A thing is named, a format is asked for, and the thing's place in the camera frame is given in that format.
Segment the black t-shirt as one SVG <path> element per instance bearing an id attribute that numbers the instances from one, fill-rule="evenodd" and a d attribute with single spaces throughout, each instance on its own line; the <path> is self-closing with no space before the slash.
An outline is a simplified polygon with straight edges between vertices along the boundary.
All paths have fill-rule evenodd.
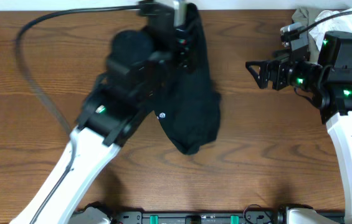
<path id="1" fill-rule="evenodd" d="M 184 155 L 197 153 L 201 146 L 213 142 L 221 123 L 221 95 L 211 80 L 207 45 L 197 6 L 187 6 L 189 20 L 197 19 L 193 31 L 197 68 L 188 73 L 173 70 L 174 80 L 156 92 L 151 109 L 155 112 L 169 140 Z"/>

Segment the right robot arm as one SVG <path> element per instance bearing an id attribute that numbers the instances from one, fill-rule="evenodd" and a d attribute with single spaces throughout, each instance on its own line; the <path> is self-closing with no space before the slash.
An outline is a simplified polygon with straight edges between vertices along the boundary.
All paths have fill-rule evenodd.
<path id="1" fill-rule="evenodd" d="M 274 90 L 292 86 L 311 93 L 306 99 L 320 111 L 321 121 L 334 145 L 345 195 L 344 222 L 352 223 L 352 33 L 325 33 L 317 63 L 307 62 L 303 37 L 283 34 L 290 49 L 277 58 L 246 62 L 259 88 L 272 83 Z"/>

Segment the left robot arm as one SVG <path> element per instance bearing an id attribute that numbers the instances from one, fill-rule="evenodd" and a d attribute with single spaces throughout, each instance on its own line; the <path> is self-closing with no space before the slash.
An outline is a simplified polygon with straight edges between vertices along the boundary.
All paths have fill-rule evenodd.
<path id="1" fill-rule="evenodd" d="M 118 33 L 58 163 L 15 223 L 67 223 L 101 170 L 189 67 L 199 19 Z"/>

